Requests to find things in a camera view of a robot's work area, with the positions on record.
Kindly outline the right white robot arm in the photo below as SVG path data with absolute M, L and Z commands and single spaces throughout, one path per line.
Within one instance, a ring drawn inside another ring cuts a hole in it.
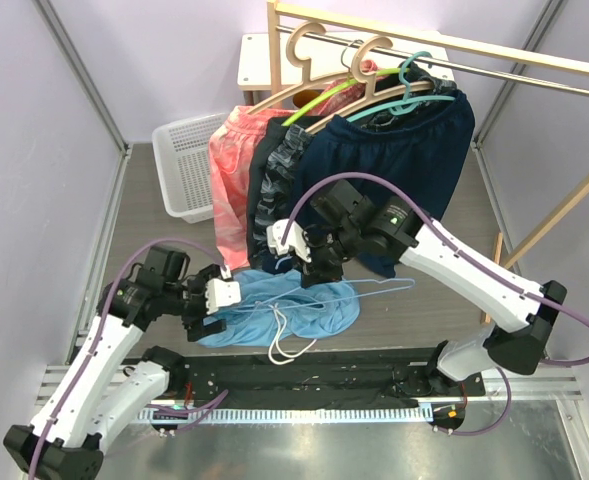
M 531 375 L 543 362 L 567 294 L 563 285 L 526 280 L 469 249 L 401 191 L 378 205 L 338 177 L 324 180 L 304 202 L 321 222 L 305 222 L 296 208 L 287 237 L 307 284 L 334 281 L 344 263 L 372 254 L 432 277 L 490 316 L 476 334 L 436 347 L 425 371 L 431 391 L 449 394 L 470 375 L 495 367 Z

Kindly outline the light blue shorts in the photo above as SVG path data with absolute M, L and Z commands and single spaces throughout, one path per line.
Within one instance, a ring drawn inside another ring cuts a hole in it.
M 239 284 L 243 279 L 244 271 L 235 275 L 235 280 Z M 359 313 L 358 316 L 342 316 L 345 310 L 339 310 L 330 316 L 285 314 L 279 310 L 254 314 L 235 312 L 233 308 L 240 303 L 220 310 L 214 316 L 207 318 L 206 324 L 214 320 L 224 320 L 226 330 L 203 338 L 198 341 L 198 344 L 206 348 L 265 347 L 269 356 L 272 356 L 274 351 L 283 355 L 282 360 L 274 359 L 272 362 L 276 365 L 284 365 L 293 362 L 302 353 L 290 354 L 282 351 L 281 341 L 283 339 L 289 336 L 307 339 L 309 343 L 304 349 L 309 350 L 317 341 L 347 330 L 360 315 Z

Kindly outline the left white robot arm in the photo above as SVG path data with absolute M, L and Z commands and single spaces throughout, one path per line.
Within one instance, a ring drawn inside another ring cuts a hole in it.
M 184 321 L 191 341 L 212 333 L 204 319 L 240 300 L 219 255 L 188 275 L 189 256 L 174 238 L 152 241 L 127 261 L 101 294 L 88 336 L 56 390 L 27 425 L 13 425 L 3 445 L 31 479 L 94 479 L 114 441 L 153 399 L 179 397 L 183 357 L 149 349 L 134 371 L 108 389 L 131 349 L 163 315 Z

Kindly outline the light blue wire hanger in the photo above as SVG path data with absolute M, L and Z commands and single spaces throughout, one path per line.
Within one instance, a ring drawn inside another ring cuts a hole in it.
M 285 314 L 330 316 L 345 310 L 342 316 L 351 317 L 359 315 L 361 299 L 410 290 L 416 281 L 407 277 L 354 280 L 342 277 L 337 282 L 304 287 L 301 273 L 291 268 L 274 274 L 246 270 L 240 284 L 242 302 L 233 308 L 235 312 L 279 310 Z

